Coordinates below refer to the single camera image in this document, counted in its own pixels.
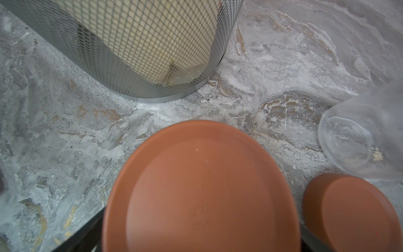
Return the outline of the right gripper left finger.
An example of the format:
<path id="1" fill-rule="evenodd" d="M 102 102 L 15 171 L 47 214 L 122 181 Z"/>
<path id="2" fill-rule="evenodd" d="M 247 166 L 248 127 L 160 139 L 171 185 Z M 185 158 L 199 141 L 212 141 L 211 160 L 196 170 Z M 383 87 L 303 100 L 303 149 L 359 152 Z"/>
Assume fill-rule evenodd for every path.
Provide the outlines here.
<path id="1" fill-rule="evenodd" d="M 105 209 L 103 208 L 80 230 L 54 249 L 54 252 L 101 252 Z"/>

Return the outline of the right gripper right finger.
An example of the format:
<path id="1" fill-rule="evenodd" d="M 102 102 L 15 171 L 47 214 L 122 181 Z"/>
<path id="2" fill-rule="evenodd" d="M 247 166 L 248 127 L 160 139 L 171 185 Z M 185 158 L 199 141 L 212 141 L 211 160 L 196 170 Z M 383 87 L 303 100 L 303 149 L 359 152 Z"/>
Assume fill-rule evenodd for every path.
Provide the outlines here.
<path id="1" fill-rule="evenodd" d="M 332 252 L 322 241 L 300 224 L 301 252 Z"/>

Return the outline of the brown jar lid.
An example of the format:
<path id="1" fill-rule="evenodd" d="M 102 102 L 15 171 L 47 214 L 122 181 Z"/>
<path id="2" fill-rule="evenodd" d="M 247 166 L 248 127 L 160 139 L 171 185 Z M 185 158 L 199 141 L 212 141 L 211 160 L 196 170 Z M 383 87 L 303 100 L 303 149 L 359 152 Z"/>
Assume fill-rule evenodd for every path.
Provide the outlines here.
<path id="1" fill-rule="evenodd" d="M 321 174 L 306 187 L 305 225 L 335 252 L 400 252 L 403 234 L 387 197 L 364 179 Z"/>

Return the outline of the oatmeal jar with brown lid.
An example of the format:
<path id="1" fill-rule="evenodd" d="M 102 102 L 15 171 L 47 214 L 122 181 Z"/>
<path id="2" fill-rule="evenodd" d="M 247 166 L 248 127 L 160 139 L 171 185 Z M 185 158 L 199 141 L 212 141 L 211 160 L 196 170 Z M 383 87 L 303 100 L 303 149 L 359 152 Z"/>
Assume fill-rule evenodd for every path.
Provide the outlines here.
<path id="1" fill-rule="evenodd" d="M 167 127 L 128 158 L 110 193 L 104 252 L 298 252 L 299 218 L 274 159 L 223 123 Z"/>

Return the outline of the glass oatmeal jar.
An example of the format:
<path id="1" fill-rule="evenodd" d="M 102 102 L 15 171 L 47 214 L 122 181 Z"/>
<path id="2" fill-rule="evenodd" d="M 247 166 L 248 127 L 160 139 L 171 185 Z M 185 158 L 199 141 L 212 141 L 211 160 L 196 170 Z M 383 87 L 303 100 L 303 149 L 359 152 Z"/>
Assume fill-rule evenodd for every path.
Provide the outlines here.
<path id="1" fill-rule="evenodd" d="M 403 83 L 335 105 L 321 118 L 320 146 L 336 167 L 364 179 L 403 179 Z"/>

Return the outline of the grey trash bin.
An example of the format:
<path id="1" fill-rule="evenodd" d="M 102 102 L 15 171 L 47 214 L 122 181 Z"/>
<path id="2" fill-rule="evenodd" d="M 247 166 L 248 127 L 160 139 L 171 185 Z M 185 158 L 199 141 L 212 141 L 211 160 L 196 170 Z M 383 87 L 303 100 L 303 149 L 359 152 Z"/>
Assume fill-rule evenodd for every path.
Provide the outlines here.
<path id="1" fill-rule="evenodd" d="M 107 88 L 140 102 L 182 98 L 215 74 L 242 1 L 2 1 Z"/>

